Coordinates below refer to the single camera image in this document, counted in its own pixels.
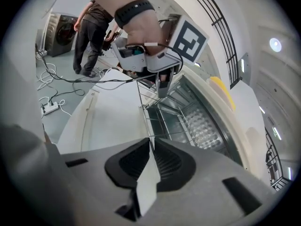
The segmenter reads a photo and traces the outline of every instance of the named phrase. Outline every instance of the white countertop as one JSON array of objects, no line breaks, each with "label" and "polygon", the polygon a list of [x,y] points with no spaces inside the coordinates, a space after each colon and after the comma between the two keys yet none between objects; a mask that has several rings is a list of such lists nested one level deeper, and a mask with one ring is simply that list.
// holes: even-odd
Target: white countertop
[{"label": "white countertop", "polygon": [[[100,81],[128,80],[111,70]],[[98,83],[75,109],[57,144],[61,154],[89,151],[148,137],[137,82]]]}]

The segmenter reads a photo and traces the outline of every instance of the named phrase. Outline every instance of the ceiling light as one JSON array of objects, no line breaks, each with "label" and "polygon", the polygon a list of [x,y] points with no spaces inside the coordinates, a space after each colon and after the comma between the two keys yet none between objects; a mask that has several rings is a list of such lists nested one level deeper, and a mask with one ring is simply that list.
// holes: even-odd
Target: ceiling light
[{"label": "ceiling light", "polygon": [[275,52],[280,52],[282,49],[280,41],[275,38],[270,39],[269,45],[271,46],[272,50],[274,50]]},{"label": "ceiling light", "polygon": [[241,71],[245,72],[245,61],[243,59],[241,59]]},{"label": "ceiling light", "polygon": [[274,135],[277,136],[279,138],[279,140],[281,141],[282,139],[281,139],[276,127],[273,127],[273,131],[274,131]]},{"label": "ceiling light", "polygon": [[264,110],[260,106],[259,106],[259,108],[260,108],[261,112],[265,114]]},{"label": "ceiling light", "polygon": [[292,169],[288,168],[288,179],[292,180]]}]

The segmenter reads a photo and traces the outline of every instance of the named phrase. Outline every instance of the power strip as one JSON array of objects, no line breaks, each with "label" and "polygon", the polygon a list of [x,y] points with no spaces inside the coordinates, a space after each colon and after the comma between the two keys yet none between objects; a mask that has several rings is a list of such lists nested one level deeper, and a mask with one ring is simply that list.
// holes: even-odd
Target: power strip
[{"label": "power strip", "polygon": [[53,111],[56,111],[58,110],[58,104],[57,102],[54,102],[53,105],[51,105],[50,103],[45,105],[44,109],[41,108],[41,113],[42,113],[42,116],[43,115],[47,115]]}]

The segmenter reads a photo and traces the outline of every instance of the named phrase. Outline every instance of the black railing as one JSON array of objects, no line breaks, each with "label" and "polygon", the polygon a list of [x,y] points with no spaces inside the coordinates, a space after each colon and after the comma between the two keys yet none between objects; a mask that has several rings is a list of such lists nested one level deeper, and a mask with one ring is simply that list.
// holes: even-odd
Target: black railing
[{"label": "black railing", "polygon": [[281,188],[291,182],[291,180],[283,176],[281,161],[277,149],[267,129],[265,129],[265,137],[268,148],[265,161],[269,170],[270,183],[276,191],[279,191]]},{"label": "black railing", "polygon": [[222,40],[222,45],[224,47],[227,58],[226,63],[228,65],[230,88],[233,88],[241,78],[239,78],[238,75],[238,58],[236,54],[234,40],[232,38],[232,34],[230,32],[227,21],[214,0],[197,1],[210,17],[212,21],[212,26],[216,29]]}]

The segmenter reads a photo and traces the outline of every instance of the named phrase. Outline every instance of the hand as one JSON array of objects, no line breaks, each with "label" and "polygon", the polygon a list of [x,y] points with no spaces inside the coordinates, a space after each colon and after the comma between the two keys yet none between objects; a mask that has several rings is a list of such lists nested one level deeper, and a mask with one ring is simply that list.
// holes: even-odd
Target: hand
[{"label": "hand", "polygon": [[74,25],[74,31],[78,32],[79,28],[80,28],[80,23],[76,22],[75,25]]},{"label": "hand", "polygon": [[[146,10],[131,19],[123,29],[127,32],[127,43],[146,43],[157,42],[166,44],[166,38],[158,23],[158,19],[154,10]],[[149,55],[156,55],[164,49],[164,47],[148,47],[146,48]],[[166,81],[166,75],[160,75],[161,81]]]},{"label": "hand", "polygon": [[111,39],[113,38],[113,35],[112,35],[112,33],[110,33],[110,35],[104,40],[104,41],[110,41]]}]

